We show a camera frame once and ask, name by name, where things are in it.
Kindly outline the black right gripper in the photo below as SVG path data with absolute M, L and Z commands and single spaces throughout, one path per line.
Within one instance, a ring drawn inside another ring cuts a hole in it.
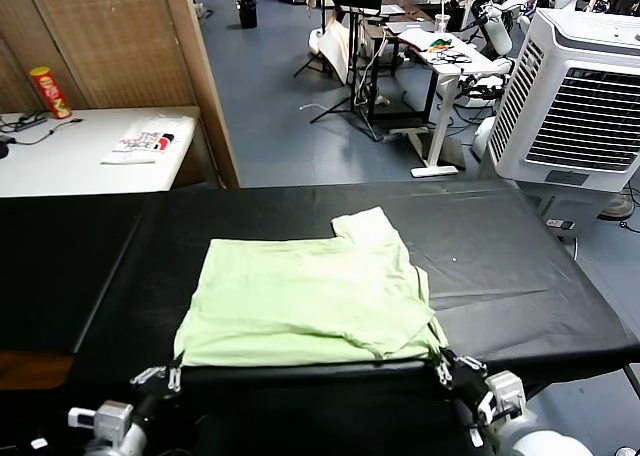
M 450 370 L 449 350 L 442 348 L 434 358 L 434 369 L 440 385 L 451 389 L 471 412 L 491 412 L 493 393 L 486 383 L 488 369 L 474 357 L 458 356 Z

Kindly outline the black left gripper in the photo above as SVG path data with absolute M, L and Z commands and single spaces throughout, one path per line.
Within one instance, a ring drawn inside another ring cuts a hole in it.
M 140 400 L 134 409 L 135 419 L 153 419 L 159 408 L 181 394 L 181 361 L 176 359 L 165 366 L 149 367 L 130 379 Z

